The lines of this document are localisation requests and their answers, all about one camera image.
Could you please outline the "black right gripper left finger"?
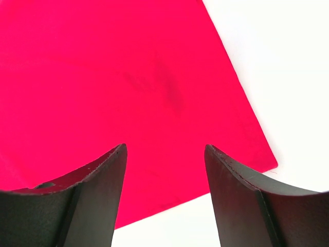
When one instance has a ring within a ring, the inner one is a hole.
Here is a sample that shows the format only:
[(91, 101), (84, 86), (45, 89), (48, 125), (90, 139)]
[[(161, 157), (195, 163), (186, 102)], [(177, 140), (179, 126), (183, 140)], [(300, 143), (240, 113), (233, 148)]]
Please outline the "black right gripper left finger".
[(111, 246), (126, 161), (120, 144), (36, 188), (1, 191), (1, 246)]

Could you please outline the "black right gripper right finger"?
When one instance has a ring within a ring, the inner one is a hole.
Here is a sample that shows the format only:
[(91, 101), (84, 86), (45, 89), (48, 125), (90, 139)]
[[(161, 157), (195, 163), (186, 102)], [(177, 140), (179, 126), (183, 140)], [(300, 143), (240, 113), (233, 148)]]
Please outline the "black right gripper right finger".
[(212, 145), (205, 165), (221, 246), (328, 246), (328, 193), (259, 173)]

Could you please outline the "crimson red t shirt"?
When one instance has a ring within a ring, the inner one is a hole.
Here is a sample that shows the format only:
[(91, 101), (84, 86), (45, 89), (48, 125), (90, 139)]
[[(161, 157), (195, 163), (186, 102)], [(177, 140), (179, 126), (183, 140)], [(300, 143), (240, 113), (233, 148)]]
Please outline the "crimson red t shirt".
[(202, 1), (1, 1), (1, 189), (118, 144), (116, 227), (208, 193), (207, 144), (278, 165)]

